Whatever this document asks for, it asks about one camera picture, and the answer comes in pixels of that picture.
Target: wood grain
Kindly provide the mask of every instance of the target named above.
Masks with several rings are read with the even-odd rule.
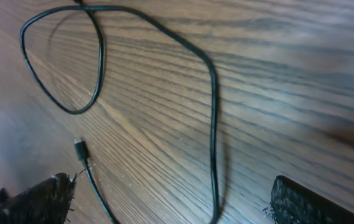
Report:
[[[354,212],[354,1],[129,0],[202,48],[220,76],[220,223],[271,223],[277,175]],[[93,172],[122,223],[206,223],[210,79],[199,58],[139,18],[98,12],[106,75],[87,113],[65,114],[22,60],[19,31],[66,0],[0,0],[0,187],[15,195],[48,176]],[[60,12],[27,31],[45,86],[69,108],[95,87],[98,41],[82,12]],[[72,223],[109,223],[79,177]]]

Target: wire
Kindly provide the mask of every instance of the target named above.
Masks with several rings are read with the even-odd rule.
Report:
[[[138,11],[136,9],[132,9],[130,7],[124,7],[124,6],[86,6],[83,4],[82,0],[76,0],[77,3],[79,3],[79,6],[61,6],[61,7],[55,7],[53,9],[46,10],[44,12],[41,12],[40,14],[34,16],[33,18],[29,19],[21,29],[20,33],[20,43],[21,43],[21,48],[22,48],[22,55],[24,58],[24,61],[27,65],[27,68],[30,70],[31,74],[33,75],[34,79],[37,81],[41,89],[44,91],[44,93],[62,110],[64,110],[68,114],[82,114],[89,110],[94,104],[97,98],[99,97],[99,94],[102,89],[102,84],[103,84],[103,76],[104,76],[104,63],[105,63],[105,43],[104,43],[104,37],[103,33],[100,29],[100,26],[98,25],[94,12],[95,11],[120,11],[120,12],[128,12],[130,14],[134,14],[141,19],[145,20],[146,22],[152,24],[154,27],[158,28],[161,32],[164,34],[168,35],[172,39],[176,40],[178,43],[183,45],[185,48],[188,50],[192,51],[195,55],[200,57],[205,64],[208,67],[208,71],[210,73],[210,78],[211,78],[211,86],[212,86],[212,107],[211,107],[211,127],[210,127],[210,175],[211,175],[211,182],[212,182],[212,196],[213,196],[213,216],[212,220],[210,221],[211,224],[215,224],[219,217],[220,217],[220,201],[219,201],[219,196],[218,196],[218,179],[217,179],[217,152],[216,152],[216,141],[217,141],[217,117],[218,117],[218,77],[217,77],[217,71],[215,70],[215,66],[211,59],[205,54],[204,51],[199,49],[198,47],[194,46],[194,44],[190,43],[183,37],[179,36],[175,32],[171,31],[170,29],[166,28],[159,22],[157,22],[155,19],[152,17],[148,16],[147,14]],[[98,62],[98,79],[96,83],[96,88],[94,90],[93,96],[91,100],[85,105],[83,108],[79,110],[70,110],[66,108],[64,105],[62,105],[59,101],[57,101],[51,93],[46,89],[44,84],[41,82],[40,78],[37,76],[36,72],[34,71],[30,60],[27,56],[26,52],[26,46],[25,46],[25,32],[27,28],[32,25],[34,22],[37,22],[38,20],[49,16],[53,13],[60,12],[60,11],[85,11],[88,15],[88,17],[91,19],[96,33],[98,35],[98,40],[99,40],[99,62]],[[88,162],[84,160],[84,166],[88,167]],[[98,188],[96,187],[95,181],[91,175],[91,172],[89,169],[86,170],[87,176],[90,179],[91,185],[94,188],[95,194],[98,197],[99,201],[101,202],[102,206],[105,209],[105,212],[109,216],[109,219],[112,221],[112,223],[118,223],[117,219],[111,212],[109,206],[107,206],[107,203],[101,196],[101,194],[98,191]]]

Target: cable connector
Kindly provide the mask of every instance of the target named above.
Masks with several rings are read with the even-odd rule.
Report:
[[[84,161],[90,157],[87,145],[82,138],[75,139],[75,149],[79,161]]]

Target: wooden surface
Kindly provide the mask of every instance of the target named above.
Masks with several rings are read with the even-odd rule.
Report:
[[[286,175],[354,212],[354,1],[103,1],[140,9],[214,60],[220,76],[220,223],[271,223],[273,180]],[[41,91],[19,31],[59,0],[0,0],[0,187],[12,195],[52,174],[93,172],[121,223],[206,223],[212,213],[210,82],[199,58],[135,16],[101,12],[107,41],[97,104],[72,116]],[[92,93],[98,43],[87,16],[61,12],[27,31],[34,68],[70,108]],[[109,223],[85,176],[77,223]]]

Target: black cable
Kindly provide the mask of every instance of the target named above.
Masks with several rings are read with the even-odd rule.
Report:
[[[178,43],[182,44],[185,48],[189,49],[192,51],[194,54],[196,54],[198,57],[200,57],[205,64],[208,67],[208,71],[210,73],[210,78],[211,78],[211,83],[212,83],[212,117],[211,117],[211,128],[210,128],[210,174],[211,174],[211,180],[212,180],[212,193],[213,193],[213,217],[211,220],[211,224],[215,224],[219,217],[220,217],[220,202],[219,202],[219,196],[218,196],[218,179],[217,179],[217,157],[216,157],[216,135],[217,135],[217,117],[218,117],[218,78],[217,78],[217,71],[215,70],[214,64],[212,63],[211,59],[205,54],[204,51],[200,50],[198,47],[194,46],[194,44],[190,43],[183,37],[179,36],[175,32],[169,30],[159,22],[157,22],[155,19],[152,17],[148,16],[147,14],[138,11],[136,9],[132,9],[130,7],[124,7],[124,6],[84,6],[81,0],[76,0],[79,3],[79,6],[61,6],[61,7],[56,7],[53,9],[46,10],[44,12],[41,12],[40,14],[34,16],[33,18],[29,19],[21,29],[21,34],[20,34],[20,42],[21,42],[21,48],[22,48],[22,55],[24,58],[24,61],[29,68],[30,72],[32,73],[34,79],[37,81],[37,83],[40,85],[41,89],[43,89],[44,93],[62,110],[64,110],[66,113],[69,114],[82,114],[86,112],[88,109],[90,109],[96,99],[98,98],[101,87],[103,84],[103,75],[104,75],[104,62],[105,62],[105,43],[104,43],[104,37],[101,32],[101,29],[94,17],[94,12],[95,11],[121,11],[121,12],[128,12],[131,14],[134,14],[141,19],[147,21],[148,23],[152,24],[154,27],[158,28],[161,32],[164,34],[168,35],[169,37],[173,38],[176,40]],[[91,98],[91,100],[87,103],[86,106],[84,106],[82,109],[79,110],[70,110],[59,101],[57,101],[51,94],[50,92],[46,89],[46,87],[43,85],[43,83],[40,81],[38,78],[36,72],[32,68],[32,65],[30,64],[29,58],[26,53],[26,46],[25,46],[25,32],[27,28],[32,25],[34,22],[40,20],[41,18],[45,16],[49,16],[53,13],[60,12],[60,11],[85,11],[88,16],[90,17],[92,23],[95,26],[96,33],[98,35],[98,40],[99,40],[99,62],[98,62],[98,81],[96,84],[96,88],[94,91],[94,94]],[[88,162],[86,159],[83,160],[84,166],[87,167],[86,173],[87,176],[90,179],[91,185],[94,188],[95,194],[99,198],[102,206],[105,209],[105,212],[109,216],[109,219],[113,223],[118,223],[117,219],[114,217],[113,213],[111,212],[109,206],[101,196],[101,194],[98,191],[98,188],[96,187],[95,181],[91,175],[90,170],[88,169]]]

